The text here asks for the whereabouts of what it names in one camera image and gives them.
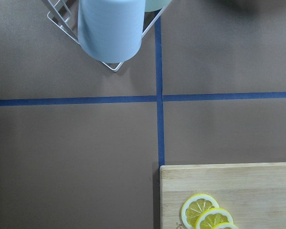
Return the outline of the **bamboo cutting board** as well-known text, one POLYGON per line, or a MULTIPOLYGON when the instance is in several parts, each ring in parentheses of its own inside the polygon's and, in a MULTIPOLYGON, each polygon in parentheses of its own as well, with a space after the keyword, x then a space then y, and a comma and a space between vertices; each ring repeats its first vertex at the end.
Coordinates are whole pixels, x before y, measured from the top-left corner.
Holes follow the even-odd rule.
POLYGON ((286 162, 160 168, 160 227, 182 229, 181 208, 208 194, 241 229, 286 229, 286 162))

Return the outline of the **mint green plastic cup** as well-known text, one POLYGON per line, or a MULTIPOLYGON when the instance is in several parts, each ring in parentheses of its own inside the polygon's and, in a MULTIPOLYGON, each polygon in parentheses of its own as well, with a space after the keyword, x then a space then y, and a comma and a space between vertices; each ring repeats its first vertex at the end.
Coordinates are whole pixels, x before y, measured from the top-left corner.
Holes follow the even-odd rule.
POLYGON ((162 9, 169 5, 171 0, 146 0, 145 1, 145 12, 152 12, 162 9))

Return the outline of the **lemon slice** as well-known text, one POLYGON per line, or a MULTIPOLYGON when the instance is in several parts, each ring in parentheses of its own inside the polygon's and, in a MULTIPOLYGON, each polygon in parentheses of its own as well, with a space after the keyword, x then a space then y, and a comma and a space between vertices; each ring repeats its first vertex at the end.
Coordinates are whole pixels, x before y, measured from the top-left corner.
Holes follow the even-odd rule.
POLYGON ((223 222, 223 223, 214 225, 212 229, 239 229, 239 227, 230 222, 223 222))
POLYGON ((197 219, 207 210, 218 208, 218 202, 208 194, 190 196, 182 205, 180 216, 187 229, 194 229, 197 219))
POLYGON ((232 223, 234 220, 232 215, 223 208, 211 208, 203 212, 195 223, 196 229, 211 229, 213 226, 220 223, 232 223))

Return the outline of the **light blue plastic cup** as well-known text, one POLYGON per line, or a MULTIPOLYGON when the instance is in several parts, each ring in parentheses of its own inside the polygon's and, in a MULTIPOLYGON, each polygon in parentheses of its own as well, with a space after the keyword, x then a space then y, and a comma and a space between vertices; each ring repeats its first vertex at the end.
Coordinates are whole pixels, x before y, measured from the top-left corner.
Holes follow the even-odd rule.
POLYGON ((144 0, 81 0, 78 40, 92 58, 119 63, 134 57, 142 43, 144 0))

